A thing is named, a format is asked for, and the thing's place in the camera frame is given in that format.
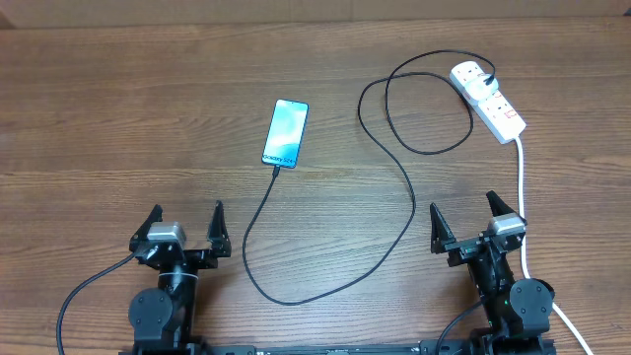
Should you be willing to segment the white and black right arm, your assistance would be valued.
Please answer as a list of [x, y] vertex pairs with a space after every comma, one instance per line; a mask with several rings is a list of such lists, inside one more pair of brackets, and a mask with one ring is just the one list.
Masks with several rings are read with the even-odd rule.
[[[526, 240], [527, 221], [498, 194], [486, 193], [492, 218], [477, 237], [459, 241], [434, 203], [430, 205], [431, 252], [445, 253], [448, 265], [466, 265], [479, 301], [452, 320], [439, 338], [421, 344], [423, 354], [463, 355], [554, 355], [552, 340], [543, 337], [550, 329], [555, 291], [536, 278], [517, 280], [507, 254]], [[451, 330], [478, 308], [483, 308], [488, 326], [472, 330], [467, 339], [448, 341]]]

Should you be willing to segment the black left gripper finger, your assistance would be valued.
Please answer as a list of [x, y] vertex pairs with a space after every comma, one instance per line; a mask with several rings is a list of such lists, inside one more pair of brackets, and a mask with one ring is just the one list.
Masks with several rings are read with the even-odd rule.
[[208, 227], [207, 241], [210, 243], [211, 253], [215, 257], [230, 257], [232, 254], [232, 243], [226, 227], [224, 214], [224, 204], [217, 200]]
[[129, 248], [130, 249], [138, 249], [139, 246], [148, 242], [148, 233], [151, 226], [156, 222], [163, 221], [163, 208], [156, 204], [149, 216], [145, 219], [145, 221], [141, 224], [138, 230], [132, 235], [129, 240]]

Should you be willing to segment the white charger adapter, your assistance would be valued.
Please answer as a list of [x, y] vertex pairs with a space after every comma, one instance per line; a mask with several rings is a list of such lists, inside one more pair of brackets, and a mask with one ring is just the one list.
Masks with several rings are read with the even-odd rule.
[[464, 90], [468, 95], [469, 102], [476, 106], [497, 92], [499, 83], [494, 76], [483, 74], [468, 81], [464, 86]]

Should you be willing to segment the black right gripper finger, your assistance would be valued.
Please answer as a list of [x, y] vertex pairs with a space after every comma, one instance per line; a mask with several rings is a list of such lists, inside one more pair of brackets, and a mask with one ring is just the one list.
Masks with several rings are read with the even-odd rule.
[[446, 245], [454, 243], [456, 237], [435, 203], [430, 204], [431, 217], [431, 252], [438, 254], [446, 251]]
[[489, 190], [486, 197], [494, 217], [508, 214], [515, 214], [515, 210], [510, 207], [494, 190]]

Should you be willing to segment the white power strip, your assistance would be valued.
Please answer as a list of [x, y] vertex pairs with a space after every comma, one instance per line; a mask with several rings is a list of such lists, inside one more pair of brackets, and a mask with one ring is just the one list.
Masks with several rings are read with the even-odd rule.
[[464, 86], [483, 74], [487, 73], [475, 61], [465, 61], [451, 70], [450, 79], [495, 138], [501, 144], [507, 144], [520, 137], [526, 129], [526, 123], [500, 90], [476, 106], [469, 102]]

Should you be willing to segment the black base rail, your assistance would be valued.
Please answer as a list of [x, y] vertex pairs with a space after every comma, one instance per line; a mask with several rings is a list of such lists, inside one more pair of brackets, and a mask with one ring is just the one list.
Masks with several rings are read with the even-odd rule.
[[[212, 354], [212, 355], [434, 355], [438, 340], [422, 340], [414, 344], [379, 344], [379, 345], [338, 345], [338, 346], [304, 346], [304, 347], [272, 347], [257, 348], [254, 346], [197, 346], [194, 350], [173, 350], [173, 351], [147, 351], [127, 350], [119, 352], [120, 355], [131, 354]], [[438, 354], [441, 355], [465, 355], [483, 354], [481, 350], [473, 350], [467, 340], [444, 340]], [[493, 354], [557, 354], [553, 340], [543, 340], [542, 350], [535, 350], [532, 347], [526, 350], [518, 350], [517, 347], [500, 347], [498, 342]]]

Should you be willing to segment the Samsung Galaxy smartphone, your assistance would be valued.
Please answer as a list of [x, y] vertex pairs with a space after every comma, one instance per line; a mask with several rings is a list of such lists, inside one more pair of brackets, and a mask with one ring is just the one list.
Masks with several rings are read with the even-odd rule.
[[309, 110], [306, 103], [276, 101], [262, 151], [263, 164], [288, 169], [297, 166]]

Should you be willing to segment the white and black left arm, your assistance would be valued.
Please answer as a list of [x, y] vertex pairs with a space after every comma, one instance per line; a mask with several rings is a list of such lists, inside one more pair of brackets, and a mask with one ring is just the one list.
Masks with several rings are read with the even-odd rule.
[[210, 346], [192, 334], [198, 272], [218, 267], [232, 253], [224, 206], [215, 204], [207, 236], [208, 248], [187, 249], [178, 222], [165, 222], [155, 205], [131, 237], [129, 249], [142, 265], [159, 272], [158, 286], [139, 292], [131, 301], [128, 319], [134, 329], [133, 354], [209, 354]]

